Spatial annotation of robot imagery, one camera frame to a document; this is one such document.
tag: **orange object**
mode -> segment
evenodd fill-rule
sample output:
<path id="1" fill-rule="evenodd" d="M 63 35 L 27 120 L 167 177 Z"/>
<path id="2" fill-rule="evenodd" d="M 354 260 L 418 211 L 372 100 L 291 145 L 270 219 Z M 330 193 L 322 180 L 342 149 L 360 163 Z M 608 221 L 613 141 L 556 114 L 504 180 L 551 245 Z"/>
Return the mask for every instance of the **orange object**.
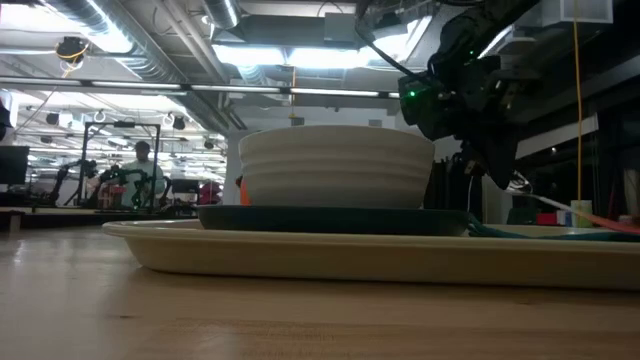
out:
<path id="1" fill-rule="evenodd" d="M 247 183 L 244 180 L 240 183 L 240 204 L 251 205 L 249 192 L 247 191 Z"/>

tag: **yellow cable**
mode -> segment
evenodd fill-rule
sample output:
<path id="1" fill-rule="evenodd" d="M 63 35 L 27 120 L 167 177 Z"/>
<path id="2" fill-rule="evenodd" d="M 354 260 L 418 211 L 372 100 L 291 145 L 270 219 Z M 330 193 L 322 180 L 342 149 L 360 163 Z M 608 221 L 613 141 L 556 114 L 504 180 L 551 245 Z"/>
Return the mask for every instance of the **yellow cable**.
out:
<path id="1" fill-rule="evenodd" d="M 578 0 L 573 0 L 573 46 L 576 60 L 576 92 L 578 95 L 578 202 L 582 200 L 582 91 L 578 44 Z"/>
<path id="2" fill-rule="evenodd" d="M 67 70 L 65 70 L 64 74 L 62 74 L 62 78 L 63 78 L 63 79 L 64 79 L 64 78 L 66 78 L 67 76 L 69 76 L 69 74 L 71 74 L 71 72 L 72 72 L 73 70 L 75 70 L 75 68 L 73 67 L 73 65 L 75 65 L 75 64 L 76 64 L 76 61 L 78 61 L 78 58 L 79 58 L 79 57 L 80 57 L 80 55 L 76 56 L 76 57 L 73 59 L 73 62 L 71 63 L 71 65 L 69 65 L 69 67 L 67 67 Z"/>
<path id="3" fill-rule="evenodd" d="M 291 81 L 291 87 L 296 87 L 296 67 L 293 66 L 293 80 Z M 296 117 L 295 109 L 296 109 L 296 95 L 291 95 L 291 114 L 289 114 L 289 118 L 293 119 Z"/>
<path id="4" fill-rule="evenodd" d="M 85 46 L 84 49 L 78 51 L 77 53 L 75 53 L 73 55 L 60 55 L 60 54 L 58 54 L 58 45 L 56 45 L 55 51 L 56 51 L 56 55 L 58 55 L 58 57 L 60 59 L 73 59 L 75 57 L 78 57 L 78 56 L 84 54 L 85 51 L 87 51 L 88 48 L 89 48 L 89 44 L 87 44 L 87 46 Z"/>

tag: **computer monitor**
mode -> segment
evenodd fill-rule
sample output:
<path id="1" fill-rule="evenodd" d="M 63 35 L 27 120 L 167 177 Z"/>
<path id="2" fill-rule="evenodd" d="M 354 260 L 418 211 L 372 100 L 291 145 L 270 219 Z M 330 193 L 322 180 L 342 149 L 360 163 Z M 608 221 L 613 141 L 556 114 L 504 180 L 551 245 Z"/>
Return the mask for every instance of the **computer monitor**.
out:
<path id="1" fill-rule="evenodd" d="M 28 146 L 0 146 L 0 184 L 23 185 L 28 157 Z"/>
<path id="2" fill-rule="evenodd" d="M 197 194 L 200 192 L 200 181 L 192 179 L 171 179 L 171 190 L 174 194 Z"/>

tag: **beige tray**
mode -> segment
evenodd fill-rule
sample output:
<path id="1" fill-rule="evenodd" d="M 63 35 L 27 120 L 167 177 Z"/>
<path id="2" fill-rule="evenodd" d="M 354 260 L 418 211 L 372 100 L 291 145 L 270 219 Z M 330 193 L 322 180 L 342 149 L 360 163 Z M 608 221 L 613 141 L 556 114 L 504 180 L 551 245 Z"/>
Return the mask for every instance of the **beige tray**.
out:
<path id="1" fill-rule="evenodd" d="M 203 230 L 198 220 L 115 222 L 103 229 L 125 238 L 142 265 L 176 273 L 640 289 L 640 244 Z"/>

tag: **ceiling duct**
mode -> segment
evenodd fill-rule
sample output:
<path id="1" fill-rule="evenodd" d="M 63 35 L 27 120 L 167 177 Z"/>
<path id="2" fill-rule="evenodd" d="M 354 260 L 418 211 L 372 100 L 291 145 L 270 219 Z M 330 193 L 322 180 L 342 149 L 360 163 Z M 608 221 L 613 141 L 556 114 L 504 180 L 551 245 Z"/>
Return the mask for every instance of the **ceiling duct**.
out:
<path id="1" fill-rule="evenodd" d="M 211 24 L 224 30 L 236 27 L 242 16 L 236 0 L 204 0 L 204 9 Z"/>
<path id="2" fill-rule="evenodd" d="M 260 65 L 238 66 L 238 72 L 247 85 L 267 85 L 267 77 Z"/>
<path id="3" fill-rule="evenodd" d="M 185 83 L 187 77 L 171 62 L 158 44 L 138 24 L 119 1 L 112 0 L 40 0 L 56 13 L 80 26 L 80 31 L 106 52 L 127 53 L 130 58 L 118 59 L 122 65 L 142 80 L 158 83 Z M 204 102 L 195 93 L 170 96 L 192 112 L 207 130 L 226 133 L 229 124 L 219 110 Z"/>

